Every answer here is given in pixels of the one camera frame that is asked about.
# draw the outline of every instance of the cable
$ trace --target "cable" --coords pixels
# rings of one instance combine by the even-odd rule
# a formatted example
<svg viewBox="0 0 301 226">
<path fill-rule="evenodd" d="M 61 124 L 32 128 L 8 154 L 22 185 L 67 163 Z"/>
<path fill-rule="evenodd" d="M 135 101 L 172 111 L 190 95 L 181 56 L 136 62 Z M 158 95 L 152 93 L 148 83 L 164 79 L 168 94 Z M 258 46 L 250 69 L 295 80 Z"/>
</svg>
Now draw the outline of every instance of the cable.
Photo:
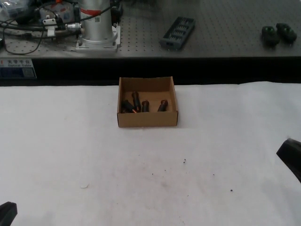
<svg viewBox="0 0 301 226">
<path fill-rule="evenodd" d="M 74 36 L 74 35 L 79 35 L 81 34 L 81 32 L 71 32 L 71 33 L 68 33 L 68 34 L 60 34 L 60 35 L 56 35 L 55 37 L 48 37 L 48 36 L 44 36 L 42 39 L 45 40 L 45 39 L 57 39 L 57 38 L 65 38 L 65 37 L 71 37 L 71 36 Z M 14 37 L 17 37 L 17 38 L 24 38 L 26 40 L 32 40 L 32 39 L 40 39 L 41 37 L 37 37 L 37 36 L 32 36 L 31 33 L 24 33 L 24 34 L 12 34 L 12 33 L 9 33 L 9 32 L 5 32 L 5 35 L 6 36 L 14 36 Z"/>
<path fill-rule="evenodd" d="M 6 23 L 8 22 L 6 26 L 8 26 L 8 25 L 11 24 L 12 22 L 14 22 L 16 19 L 9 19 L 9 20 L 6 21 Z M 32 50 L 32 51 L 30 51 L 30 52 L 27 52 L 27 53 L 14 53 L 14 52 L 8 51 L 8 49 L 7 49 L 7 47 L 6 47 L 6 43 L 5 43 L 5 29 L 6 29 L 6 27 L 3 28 L 3 36 L 2 36 L 2 38 L 3 38 L 3 46 L 4 46 L 5 51 L 7 51 L 8 53 L 13 54 L 13 55 L 19 55 L 19 56 L 22 56 L 22 55 L 27 55 L 27 54 L 33 53 L 33 52 L 35 52 L 35 51 L 39 48 L 39 46 L 40 46 L 40 44 L 41 44 L 41 42 L 42 42 L 42 40 L 43 40 L 44 30 L 42 31 L 42 35 L 41 35 L 41 37 L 40 37 L 40 40 L 39 40 L 39 42 L 38 42 L 38 45 L 37 45 L 37 47 L 36 47 L 34 50 Z"/>
</svg>

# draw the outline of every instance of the bolt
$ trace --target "bolt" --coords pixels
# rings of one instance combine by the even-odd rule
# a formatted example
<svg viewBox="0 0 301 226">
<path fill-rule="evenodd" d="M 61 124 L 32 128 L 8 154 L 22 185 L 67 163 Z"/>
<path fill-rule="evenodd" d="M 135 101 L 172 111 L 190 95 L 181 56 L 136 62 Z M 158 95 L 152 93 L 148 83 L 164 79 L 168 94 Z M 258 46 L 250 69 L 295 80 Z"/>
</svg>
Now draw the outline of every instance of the bolt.
<svg viewBox="0 0 301 226">
<path fill-rule="evenodd" d="M 132 93 L 132 97 L 133 97 L 133 102 L 134 102 L 135 110 L 137 112 L 140 112 L 141 111 L 141 104 L 140 104 L 138 92 L 133 92 Z"/>
<path fill-rule="evenodd" d="M 167 100 L 161 100 L 161 105 L 158 109 L 158 112 L 166 111 L 167 106 L 168 106 L 168 101 Z"/>
<path fill-rule="evenodd" d="M 150 103 L 147 100 L 142 101 L 142 112 L 149 112 Z"/>
<path fill-rule="evenodd" d="M 133 113 L 137 113 L 137 111 L 135 110 L 134 106 L 128 101 L 128 100 L 124 100 L 121 102 L 122 106 L 124 108 L 126 108 L 129 112 L 133 112 Z"/>
</svg>

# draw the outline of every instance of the white table surface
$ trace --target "white table surface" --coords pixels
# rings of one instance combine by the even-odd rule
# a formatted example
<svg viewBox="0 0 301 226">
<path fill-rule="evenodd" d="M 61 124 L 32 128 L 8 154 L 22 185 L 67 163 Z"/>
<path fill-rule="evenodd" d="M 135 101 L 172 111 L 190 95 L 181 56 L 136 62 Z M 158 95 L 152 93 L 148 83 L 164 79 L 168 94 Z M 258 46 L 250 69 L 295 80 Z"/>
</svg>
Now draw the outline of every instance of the white table surface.
<svg viewBox="0 0 301 226">
<path fill-rule="evenodd" d="M 117 95 L 0 88 L 12 226 L 301 225 L 301 184 L 276 155 L 301 140 L 301 85 L 176 86 L 174 128 L 118 128 Z"/>
</svg>

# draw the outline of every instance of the cardboard box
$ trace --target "cardboard box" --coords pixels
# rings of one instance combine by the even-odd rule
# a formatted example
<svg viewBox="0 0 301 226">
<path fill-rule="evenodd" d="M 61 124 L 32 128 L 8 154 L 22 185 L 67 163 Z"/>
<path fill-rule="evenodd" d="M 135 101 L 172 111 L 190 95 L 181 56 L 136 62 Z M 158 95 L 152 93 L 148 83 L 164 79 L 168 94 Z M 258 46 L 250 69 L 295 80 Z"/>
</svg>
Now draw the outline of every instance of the cardboard box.
<svg viewBox="0 0 301 226">
<path fill-rule="evenodd" d="M 139 93 L 140 103 L 148 100 L 150 112 L 121 113 L 121 102 L 128 100 L 133 104 L 132 93 Z M 158 112 L 161 100 L 168 100 L 165 112 Z M 117 119 L 119 127 L 162 127 L 176 126 L 178 123 L 178 106 L 175 97 L 173 77 L 163 78 L 120 78 Z"/>
</svg>

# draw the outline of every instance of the white clip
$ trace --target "white clip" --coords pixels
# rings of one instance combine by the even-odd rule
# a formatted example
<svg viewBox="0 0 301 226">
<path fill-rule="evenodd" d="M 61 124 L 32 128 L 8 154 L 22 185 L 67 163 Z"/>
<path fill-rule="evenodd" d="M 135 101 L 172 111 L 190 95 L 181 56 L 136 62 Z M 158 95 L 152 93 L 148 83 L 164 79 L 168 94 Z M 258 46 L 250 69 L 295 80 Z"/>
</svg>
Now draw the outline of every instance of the white clip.
<svg viewBox="0 0 301 226">
<path fill-rule="evenodd" d="M 55 29 L 57 28 L 56 20 L 55 19 L 45 19 L 45 20 L 43 20 L 43 24 L 47 25 L 47 27 L 45 27 L 47 29 L 47 36 L 55 37 Z"/>
</svg>

